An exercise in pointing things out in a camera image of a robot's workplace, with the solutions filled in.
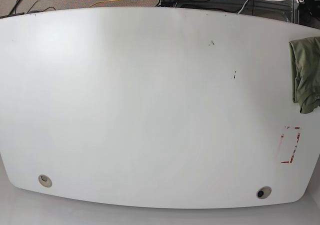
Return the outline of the olive green t-shirt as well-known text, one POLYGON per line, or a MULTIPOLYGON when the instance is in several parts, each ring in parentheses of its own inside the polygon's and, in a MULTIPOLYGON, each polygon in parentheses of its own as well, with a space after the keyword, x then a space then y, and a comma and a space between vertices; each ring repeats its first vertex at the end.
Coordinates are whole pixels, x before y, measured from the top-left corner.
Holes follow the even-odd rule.
POLYGON ((307 37, 289 42, 292 101, 301 114, 320 106, 320 38, 307 37))

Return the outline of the red tape rectangle marking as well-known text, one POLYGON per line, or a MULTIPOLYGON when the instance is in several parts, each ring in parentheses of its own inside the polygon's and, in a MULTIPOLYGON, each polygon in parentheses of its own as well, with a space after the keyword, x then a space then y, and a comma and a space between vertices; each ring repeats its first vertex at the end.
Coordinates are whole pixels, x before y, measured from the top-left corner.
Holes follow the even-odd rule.
POLYGON ((281 134, 279 146, 279 161, 281 164, 291 164, 299 144, 301 128, 286 126, 281 134))

